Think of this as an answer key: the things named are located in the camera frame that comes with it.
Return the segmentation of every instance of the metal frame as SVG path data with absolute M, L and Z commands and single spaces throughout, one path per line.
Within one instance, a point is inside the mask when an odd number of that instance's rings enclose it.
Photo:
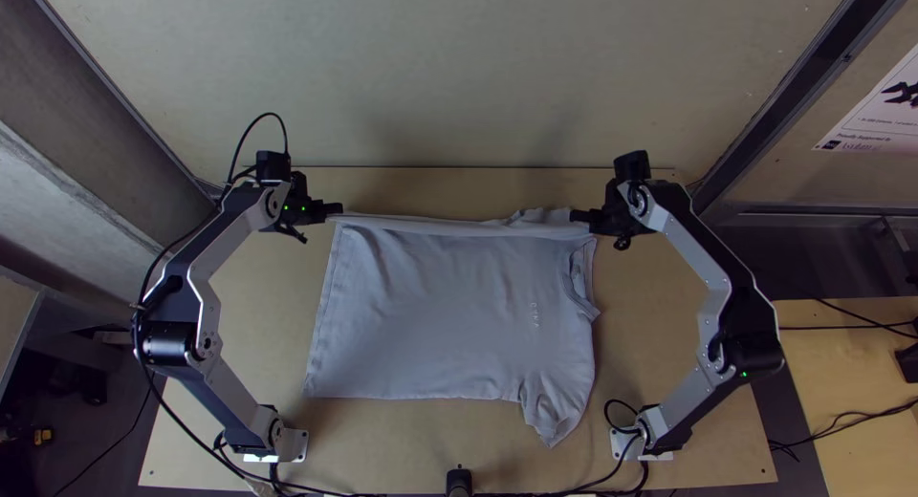
M 761 109 L 692 193 L 695 211 L 718 222 L 741 208 L 719 208 L 759 162 L 844 71 L 906 0 L 842 0 Z

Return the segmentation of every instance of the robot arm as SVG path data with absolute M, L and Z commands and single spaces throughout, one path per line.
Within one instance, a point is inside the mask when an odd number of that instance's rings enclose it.
M 135 356 L 178 379 L 223 424 L 228 445 L 246 461 L 301 462 L 308 433 L 259 404 L 221 357 L 220 299 L 209 280 L 253 231 L 305 243 L 293 226 L 324 222 L 341 205 L 311 199 L 306 177 L 291 173 L 285 154 L 259 151 L 255 179 L 233 188 L 217 217 L 165 265 L 134 315 Z
M 617 236 L 619 250 L 627 249 L 634 235 L 663 233 L 709 290 L 697 316 L 694 368 L 663 402 L 639 413 L 630 430 L 639 431 L 643 449 L 623 452 L 632 436 L 612 431 L 613 450 L 620 456 L 632 459 L 637 454 L 631 452 L 643 451 L 655 457 L 682 448 L 692 426 L 735 388 L 784 365 L 775 309 L 753 274 L 695 216 L 682 186 L 650 180 L 645 151 L 618 157 L 605 205 L 574 210 L 571 220 L 589 223 L 594 233 Z

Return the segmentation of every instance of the black mount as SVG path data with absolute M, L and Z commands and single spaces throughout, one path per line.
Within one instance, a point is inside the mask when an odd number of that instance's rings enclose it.
M 306 236 L 294 228 L 299 225 L 325 223 L 331 214 L 341 214 L 344 208 L 339 203 L 326 204 L 309 196 L 306 175 L 291 170 L 290 155 L 273 151 L 259 151 L 256 155 L 255 178 L 260 184 L 274 181 L 290 182 L 290 192 L 284 200 L 280 217 L 273 227 L 261 231 L 275 231 L 296 238 L 306 244 Z
M 570 219 L 589 223 L 591 233 L 618 237 L 615 249 L 624 251 L 631 247 L 632 237 L 653 233 L 653 230 L 631 217 L 628 201 L 618 187 L 622 182 L 629 181 L 632 189 L 628 191 L 628 198 L 636 202 L 636 199 L 645 197 L 637 188 L 650 179 L 650 160 L 646 151 L 632 151 L 615 159 L 614 165 L 615 178 L 605 185 L 605 203 L 602 208 L 571 210 Z

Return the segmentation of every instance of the beige wall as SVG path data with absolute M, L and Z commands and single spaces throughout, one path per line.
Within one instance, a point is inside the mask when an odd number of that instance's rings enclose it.
M 908 155 L 810 151 L 916 43 L 918 0 L 908 0 L 727 199 L 918 206 L 918 151 Z
M 203 219 L 204 195 L 33 0 L 0 0 L 0 44 L 0 120 L 18 136 L 161 245 Z
M 703 174 L 841 0 L 49 0 L 197 175 L 274 110 L 299 164 Z M 276 126 L 251 138 L 280 147 Z

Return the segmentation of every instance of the metal bracket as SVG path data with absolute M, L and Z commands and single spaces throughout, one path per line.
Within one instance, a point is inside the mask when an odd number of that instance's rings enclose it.
M 257 456 L 246 454 L 242 461 L 246 463 L 303 463 L 306 460 L 306 449 L 309 446 L 309 432 L 305 429 L 288 429 L 281 427 L 272 437 L 276 454 Z
M 646 432 L 641 430 L 634 430 L 633 432 L 628 432 L 628 429 L 615 427 L 609 428 L 609 442 L 612 444 L 612 457 L 616 460 L 624 457 L 625 461 L 672 461 L 672 451 L 664 452 L 662 454 L 654 456 L 653 454 L 644 454 L 644 445 L 647 441 Z M 631 440 L 638 436 L 639 438 L 635 440 L 630 447 L 628 443 Z

